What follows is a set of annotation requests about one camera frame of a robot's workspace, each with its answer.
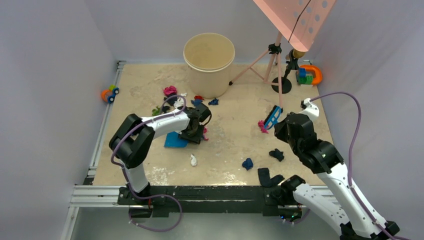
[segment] black clamp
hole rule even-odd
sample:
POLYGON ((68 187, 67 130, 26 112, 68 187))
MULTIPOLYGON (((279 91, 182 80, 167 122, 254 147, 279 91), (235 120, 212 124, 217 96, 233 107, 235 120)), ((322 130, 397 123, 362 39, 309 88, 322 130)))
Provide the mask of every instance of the black clamp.
POLYGON ((281 43, 278 46, 276 46, 275 43, 269 44, 268 45, 268 51, 269 51, 269 54, 280 54, 282 52, 281 43))

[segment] table surface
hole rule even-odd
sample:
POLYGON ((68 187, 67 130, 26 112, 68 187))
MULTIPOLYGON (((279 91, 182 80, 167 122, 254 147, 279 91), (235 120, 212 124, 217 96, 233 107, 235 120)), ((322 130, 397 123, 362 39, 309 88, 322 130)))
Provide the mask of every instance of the table surface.
MULTIPOLYGON (((247 65, 234 64, 231 75, 235 76, 247 65)), ((259 73, 266 70, 265 64, 254 68, 259 73)), ((278 74, 274 66, 270 79, 278 74)), ((188 67, 185 64, 126 64, 119 82, 117 95, 105 131, 101 156, 98 162, 94 185, 120 186, 125 184, 121 169, 111 164, 112 151, 109 140, 123 120, 132 113, 149 117, 155 106, 163 102, 163 89, 173 85, 178 93, 187 93, 187 101, 194 99, 190 90, 188 67)), ((283 116, 298 113, 301 100, 319 95, 316 86, 297 85, 295 71, 288 76, 292 90, 283 96, 283 116)), ((278 94, 270 85, 262 83, 253 72, 246 72, 219 97, 219 105, 210 105, 212 120, 207 125, 209 141, 200 145, 189 143, 185 148, 165 148, 166 136, 158 137, 151 144, 143 162, 147 179, 152 185, 259 185, 258 168, 269 168, 271 178, 277 174, 286 179, 299 175, 310 185, 323 182, 299 161, 290 146, 274 137, 274 131, 262 133, 258 121, 264 120, 274 105, 278 94), (279 162, 269 156, 269 151, 279 149, 285 159, 279 162), (190 164, 190 155, 197 158, 197 166, 190 164), (246 170, 242 162, 251 158, 253 168, 246 170)), ((318 138, 333 142, 327 119, 320 100, 314 101, 320 109, 320 116, 314 121, 318 138)))

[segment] round black base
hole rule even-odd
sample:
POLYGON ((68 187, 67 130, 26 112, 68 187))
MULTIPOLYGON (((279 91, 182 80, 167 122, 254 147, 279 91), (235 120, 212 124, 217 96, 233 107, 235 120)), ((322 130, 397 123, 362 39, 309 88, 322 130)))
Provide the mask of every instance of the round black base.
MULTIPOLYGON (((278 77, 274 78, 274 80, 272 80, 273 83, 277 84, 278 83, 278 77)), ((287 94, 292 90, 292 82, 290 82, 290 80, 286 79, 285 81, 281 80, 282 86, 281 86, 281 90, 282 90, 282 94, 287 94)), ((275 92, 279 92, 278 91, 278 86, 277 85, 271 85, 272 89, 275 92)))

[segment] trash bin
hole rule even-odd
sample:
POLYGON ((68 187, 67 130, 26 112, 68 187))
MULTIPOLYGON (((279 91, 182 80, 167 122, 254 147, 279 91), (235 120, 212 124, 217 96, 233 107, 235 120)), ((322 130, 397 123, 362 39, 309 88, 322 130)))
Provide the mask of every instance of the trash bin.
POLYGON ((202 33, 188 40, 183 56, 189 66, 191 90, 208 99, 224 94, 235 55, 233 43, 217 33, 202 33))

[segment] perforated pink panel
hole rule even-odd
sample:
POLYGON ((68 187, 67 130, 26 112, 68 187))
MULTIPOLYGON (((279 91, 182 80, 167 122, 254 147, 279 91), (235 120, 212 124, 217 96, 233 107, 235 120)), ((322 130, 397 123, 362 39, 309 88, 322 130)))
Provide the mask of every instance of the perforated pink panel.
MULTIPOLYGON (((253 0, 275 27, 289 40, 296 20, 309 0, 253 0)), ((290 38, 294 49, 307 52, 336 0, 311 0, 290 38)))

